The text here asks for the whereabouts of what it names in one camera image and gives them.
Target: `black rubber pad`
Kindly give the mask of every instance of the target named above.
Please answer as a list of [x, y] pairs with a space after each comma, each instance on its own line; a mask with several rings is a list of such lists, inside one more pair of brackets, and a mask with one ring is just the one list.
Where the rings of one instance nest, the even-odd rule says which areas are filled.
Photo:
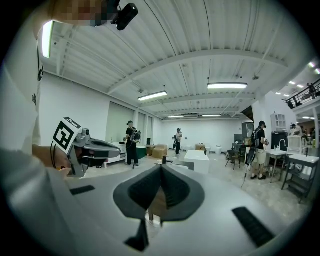
[[92, 190], [95, 190], [95, 188], [93, 186], [89, 185], [89, 186], [81, 186], [81, 187], [77, 187], [77, 188], [72, 188], [72, 189], [70, 189], [70, 192], [74, 196], [74, 195], [86, 193], [86, 192], [89, 192]]
[[256, 246], [260, 247], [274, 238], [274, 235], [245, 207], [232, 210]]

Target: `fluorescent light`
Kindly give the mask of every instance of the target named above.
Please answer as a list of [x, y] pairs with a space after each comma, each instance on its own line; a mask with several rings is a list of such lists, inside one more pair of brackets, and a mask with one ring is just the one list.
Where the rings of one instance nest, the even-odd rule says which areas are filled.
[[53, 28], [53, 21], [49, 21], [43, 26], [42, 30], [42, 54], [43, 57], [49, 58], [51, 52], [51, 35]]
[[184, 118], [184, 115], [173, 115], [173, 116], [168, 116], [168, 118]]
[[208, 83], [208, 89], [245, 89], [248, 84], [243, 82], [216, 82]]
[[204, 118], [208, 118], [208, 117], [221, 117], [220, 114], [204, 114], [202, 115], [202, 117]]
[[166, 95], [168, 95], [168, 94], [164, 90], [164, 91], [160, 91], [160, 92], [156, 92], [156, 93], [153, 93], [153, 94], [148, 94], [146, 96], [139, 97], [138, 100], [139, 101], [145, 101], [145, 100], [149, 100], [149, 99], [153, 99], [153, 98], [157, 98], [157, 97], [161, 97], [161, 96], [166, 96]]

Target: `shoe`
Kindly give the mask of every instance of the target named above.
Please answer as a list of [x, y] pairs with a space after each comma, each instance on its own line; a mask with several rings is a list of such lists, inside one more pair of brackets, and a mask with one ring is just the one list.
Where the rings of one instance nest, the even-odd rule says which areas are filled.
[[258, 180], [265, 180], [267, 178], [267, 176], [262, 175], [262, 177], [259, 177]]

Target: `floor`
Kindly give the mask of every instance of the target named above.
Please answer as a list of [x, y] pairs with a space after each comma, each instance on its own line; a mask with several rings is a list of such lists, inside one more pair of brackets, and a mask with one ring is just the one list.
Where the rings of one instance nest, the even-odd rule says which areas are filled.
[[[178, 158], [183, 160], [185, 155], [186, 152], [182, 152]], [[168, 157], [176, 157], [175, 152], [169, 150]], [[234, 186], [242, 186], [246, 173], [246, 166], [243, 162], [241, 163], [241, 168], [239, 168], [239, 162], [236, 162], [235, 169], [233, 170], [233, 165], [231, 165], [230, 162], [225, 167], [227, 163], [226, 155], [211, 153], [208, 154], [208, 157], [210, 159], [209, 175], [222, 181], [230, 182], [234, 184]], [[148, 156], [140, 159], [139, 167], [135, 168], [148, 170], [152, 168], [155, 163], [157, 163], [157, 159]], [[89, 168], [84, 178], [113, 175], [120, 172], [128, 172], [131, 171], [131, 169], [132, 166], [125, 165], [124, 161], [110, 163], [107, 168]], [[251, 173], [248, 171], [242, 189], [265, 206], [273, 209], [286, 224], [291, 224], [308, 212], [309, 205], [306, 202], [302, 201], [301, 204], [298, 204], [298, 198], [293, 193], [288, 190], [281, 190], [282, 182], [278, 181], [277, 176], [273, 178], [272, 183], [270, 183], [270, 178], [265, 180], [251, 180], [250, 176]], [[150, 239], [154, 238], [160, 229], [157, 223], [151, 223], [147, 219], [147, 231]]]

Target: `black shirt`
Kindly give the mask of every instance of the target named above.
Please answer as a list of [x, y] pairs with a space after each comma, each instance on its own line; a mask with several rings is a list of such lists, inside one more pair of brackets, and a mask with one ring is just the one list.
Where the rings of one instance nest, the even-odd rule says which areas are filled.
[[265, 138], [265, 131], [264, 130], [260, 130], [258, 132], [258, 138], [259, 138], [259, 146], [258, 146], [258, 149], [259, 150], [264, 150], [264, 145], [261, 143], [261, 138]]
[[126, 129], [126, 135], [129, 135], [130, 137], [128, 138], [128, 142], [131, 142], [132, 143], [132, 141], [131, 141], [131, 136], [132, 136], [132, 134], [134, 133], [134, 131], [132, 130], [130, 127], [128, 128], [128, 129]]

